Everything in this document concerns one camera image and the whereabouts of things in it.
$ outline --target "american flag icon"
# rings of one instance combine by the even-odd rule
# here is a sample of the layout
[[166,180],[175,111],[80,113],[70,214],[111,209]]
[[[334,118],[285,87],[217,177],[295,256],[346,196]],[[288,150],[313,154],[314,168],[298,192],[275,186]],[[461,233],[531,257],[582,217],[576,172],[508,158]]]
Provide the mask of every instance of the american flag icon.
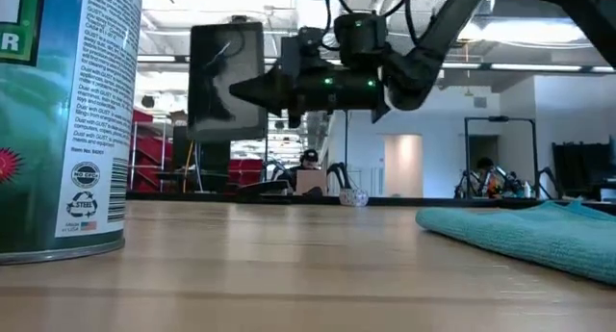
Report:
[[96,221],[83,221],[81,223],[82,231],[94,231],[96,230]]

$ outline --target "recycling logo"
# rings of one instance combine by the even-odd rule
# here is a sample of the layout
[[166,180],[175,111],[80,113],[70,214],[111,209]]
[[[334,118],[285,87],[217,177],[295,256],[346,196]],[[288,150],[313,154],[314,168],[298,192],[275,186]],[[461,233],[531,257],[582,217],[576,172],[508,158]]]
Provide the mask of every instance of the recycling logo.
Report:
[[78,192],[66,204],[66,211],[73,217],[93,217],[98,210],[98,203],[91,192]]

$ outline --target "computer monitor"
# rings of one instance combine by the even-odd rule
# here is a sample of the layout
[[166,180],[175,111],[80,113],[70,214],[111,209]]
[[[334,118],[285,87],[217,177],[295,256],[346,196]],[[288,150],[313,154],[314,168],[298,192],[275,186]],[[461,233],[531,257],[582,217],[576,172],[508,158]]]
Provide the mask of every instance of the computer monitor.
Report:
[[267,111],[229,93],[232,84],[264,72],[261,23],[192,27],[189,138],[201,143],[264,138]]

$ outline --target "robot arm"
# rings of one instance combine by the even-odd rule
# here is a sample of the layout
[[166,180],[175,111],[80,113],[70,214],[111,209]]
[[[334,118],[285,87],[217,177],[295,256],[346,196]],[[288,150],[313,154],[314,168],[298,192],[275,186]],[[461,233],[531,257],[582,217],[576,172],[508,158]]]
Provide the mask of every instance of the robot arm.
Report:
[[[481,0],[447,0],[443,8],[406,56],[389,53],[383,62],[383,84],[392,104],[401,110],[421,107],[434,85],[451,44],[473,16]],[[560,6],[595,45],[603,58],[616,67],[616,9],[601,0],[543,0]]]
[[[559,5],[616,67],[616,8],[602,0],[544,0]],[[279,115],[289,111],[290,127],[307,111],[372,110],[372,122],[389,112],[390,101],[417,110],[432,90],[451,44],[481,0],[447,0],[407,55],[387,43],[386,20],[374,13],[349,13],[334,21],[342,66],[321,59],[322,31],[304,28],[282,39],[282,55],[268,74],[230,87],[232,95]],[[382,67],[379,79],[377,70]]]

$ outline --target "laptop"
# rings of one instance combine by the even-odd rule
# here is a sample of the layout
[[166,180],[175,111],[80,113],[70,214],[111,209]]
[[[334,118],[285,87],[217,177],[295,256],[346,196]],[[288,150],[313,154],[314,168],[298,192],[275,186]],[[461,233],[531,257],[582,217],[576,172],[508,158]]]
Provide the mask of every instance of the laptop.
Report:
[[327,173],[323,169],[302,169],[297,172],[295,194],[302,195],[312,188],[319,187],[327,194]]

